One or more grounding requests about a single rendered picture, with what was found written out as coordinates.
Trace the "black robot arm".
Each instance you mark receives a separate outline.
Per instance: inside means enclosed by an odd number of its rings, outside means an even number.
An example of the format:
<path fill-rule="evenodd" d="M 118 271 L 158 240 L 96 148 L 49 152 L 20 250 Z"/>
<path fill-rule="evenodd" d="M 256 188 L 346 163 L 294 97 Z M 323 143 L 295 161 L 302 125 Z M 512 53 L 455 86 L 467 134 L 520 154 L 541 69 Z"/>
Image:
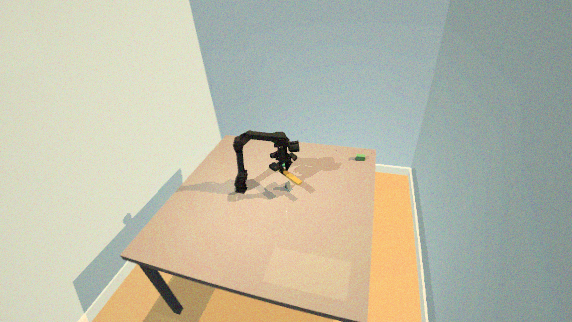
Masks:
<path fill-rule="evenodd" d="M 276 160 L 278 159 L 278 154 L 284 155 L 287 153 L 287 147 L 289 152 L 300 152 L 299 149 L 299 141 L 289 141 L 289 138 L 286 136 L 284 132 L 274 132 L 274 133 L 266 133 L 266 132 L 257 132 L 248 130 L 245 133 L 242 133 L 239 136 L 234 138 L 233 148 L 236 152 L 237 158 L 237 168 L 238 174 L 235 178 L 234 186 L 236 188 L 236 193 L 244 194 L 247 190 L 247 186 L 245 182 L 247 181 L 247 170 L 244 169 L 244 161 L 243 161 L 243 146 L 249 140 L 262 140 L 262 141 L 271 141 L 274 144 L 274 148 L 277 148 L 278 151 L 274 153 L 270 153 L 270 157 Z"/>

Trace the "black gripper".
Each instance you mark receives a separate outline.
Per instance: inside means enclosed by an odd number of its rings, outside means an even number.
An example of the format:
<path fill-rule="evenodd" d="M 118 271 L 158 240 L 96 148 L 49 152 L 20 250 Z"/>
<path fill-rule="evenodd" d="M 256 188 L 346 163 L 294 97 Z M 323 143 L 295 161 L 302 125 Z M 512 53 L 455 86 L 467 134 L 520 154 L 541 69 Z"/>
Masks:
<path fill-rule="evenodd" d="M 286 153 L 284 155 L 280 155 L 278 154 L 278 161 L 277 163 L 273 162 L 271 164 L 269 164 L 269 168 L 271 170 L 273 170 L 274 172 L 280 170 L 280 172 L 283 174 L 284 171 L 284 167 L 282 166 L 282 164 L 285 163 L 285 169 L 288 171 L 290 165 L 293 163 L 291 161 L 291 159 L 293 159 L 293 161 L 297 160 L 297 155 L 293 154 L 292 152 L 290 154 Z"/>

